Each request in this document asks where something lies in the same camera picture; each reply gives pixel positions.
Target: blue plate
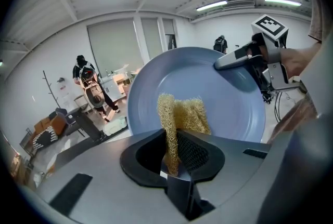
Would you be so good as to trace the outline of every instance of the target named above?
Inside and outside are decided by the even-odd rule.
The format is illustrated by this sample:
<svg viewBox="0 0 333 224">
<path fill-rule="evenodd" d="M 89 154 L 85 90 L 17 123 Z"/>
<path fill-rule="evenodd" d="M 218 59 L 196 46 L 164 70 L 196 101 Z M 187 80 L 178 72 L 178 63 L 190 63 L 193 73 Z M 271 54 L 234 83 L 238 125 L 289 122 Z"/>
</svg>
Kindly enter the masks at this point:
<svg viewBox="0 0 333 224">
<path fill-rule="evenodd" d="M 183 47 L 149 61 L 132 83 L 127 121 L 132 134 L 160 129 L 157 99 L 161 93 L 175 99 L 201 97 L 212 135 L 260 142 L 265 126 L 265 107 L 254 79 L 244 68 L 216 71 L 222 54 Z"/>
</svg>

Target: sofa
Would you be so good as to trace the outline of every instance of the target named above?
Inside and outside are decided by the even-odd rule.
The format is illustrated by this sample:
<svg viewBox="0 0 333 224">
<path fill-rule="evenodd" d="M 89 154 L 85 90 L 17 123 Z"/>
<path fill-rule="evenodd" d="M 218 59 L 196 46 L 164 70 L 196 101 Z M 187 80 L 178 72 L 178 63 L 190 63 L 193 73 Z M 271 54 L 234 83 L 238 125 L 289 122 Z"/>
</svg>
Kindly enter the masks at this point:
<svg viewBox="0 0 333 224">
<path fill-rule="evenodd" d="M 62 115 L 57 114 L 56 111 L 52 112 L 34 125 L 35 131 L 30 139 L 33 147 L 40 149 L 57 141 L 66 125 L 66 119 Z"/>
</svg>

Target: person wearing black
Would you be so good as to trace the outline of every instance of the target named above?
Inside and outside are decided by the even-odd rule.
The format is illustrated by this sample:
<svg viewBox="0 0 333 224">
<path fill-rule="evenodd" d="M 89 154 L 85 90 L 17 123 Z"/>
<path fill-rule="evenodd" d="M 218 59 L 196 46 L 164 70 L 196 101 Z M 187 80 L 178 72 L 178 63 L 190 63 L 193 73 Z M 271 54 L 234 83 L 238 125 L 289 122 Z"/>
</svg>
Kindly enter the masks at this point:
<svg viewBox="0 0 333 224">
<path fill-rule="evenodd" d="M 215 40 L 214 50 L 227 54 L 227 48 L 227 40 L 225 40 L 224 35 Z"/>
<path fill-rule="evenodd" d="M 91 67 L 92 69 L 95 69 L 94 66 L 86 61 L 84 59 L 84 56 L 83 55 L 79 55 L 77 58 L 76 58 L 76 64 L 73 68 L 73 80 L 76 84 L 80 84 L 80 81 L 79 81 L 79 77 L 80 77 L 80 70 L 84 67 L 84 66 L 88 66 L 88 67 Z M 98 84 L 100 86 L 100 88 L 102 89 L 102 92 L 103 92 L 103 95 L 104 95 L 104 98 L 105 98 L 105 103 L 111 107 L 116 113 L 120 112 L 120 109 L 118 108 L 117 105 L 115 105 L 113 103 L 113 101 L 111 100 L 111 98 L 105 93 L 103 87 L 101 86 L 100 82 L 98 81 Z M 97 111 L 99 112 L 102 112 L 104 113 L 104 119 L 106 119 L 106 112 L 104 110 L 103 107 L 100 107 L 100 108 L 96 108 Z"/>
</svg>

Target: loofah sponge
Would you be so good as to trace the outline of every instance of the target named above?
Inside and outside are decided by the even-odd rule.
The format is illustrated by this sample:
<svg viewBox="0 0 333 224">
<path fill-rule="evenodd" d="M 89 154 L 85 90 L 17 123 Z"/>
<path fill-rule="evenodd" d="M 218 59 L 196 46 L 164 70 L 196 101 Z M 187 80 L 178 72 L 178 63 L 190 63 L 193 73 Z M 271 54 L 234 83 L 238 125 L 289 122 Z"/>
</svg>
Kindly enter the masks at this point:
<svg viewBox="0 0 333 224">
<path fill-rule="evenodd" d="M 211 134 L 201 99 L 176 100 L 173 95 L 160 94 L 157 102 L 162 128 L 166 131 L 166 154 L 164 162 L 169 173 L 178 172 L 177 129 L 189 129 Z"/>
</svg>

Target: ceiling light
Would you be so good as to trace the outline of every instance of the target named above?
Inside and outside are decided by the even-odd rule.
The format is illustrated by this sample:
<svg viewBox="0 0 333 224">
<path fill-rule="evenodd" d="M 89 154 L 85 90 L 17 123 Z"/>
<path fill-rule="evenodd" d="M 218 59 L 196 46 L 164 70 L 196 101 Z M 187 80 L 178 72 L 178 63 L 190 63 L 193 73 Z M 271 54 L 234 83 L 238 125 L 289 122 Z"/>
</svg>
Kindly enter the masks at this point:
<svg viewBox="0 0 333 224">
<path fill-rule="evenodd" d="M 206 6 L 197 8 L 197 11 L 207 10 L 207 9 L 214 8 L 214 7 L 217 7 L 217 6 L 225 5 L 227 3 L 228 3 L 227 1 L 215 2 L 215 3 L 212 3 L 212 4 L 208 4 Z"/>
<path fill-rule="evenodd" d="M 293 1 L 288 1 L 288 0 L 265 0 L 266 2 L 278 2 L 278 3 L 284 3 L 284 4 L 289 4 L 289 5 L 294 5 L 294 6 L 301 6 L 302 3 L 300 2 L 293 2 Z"/>
</svg>

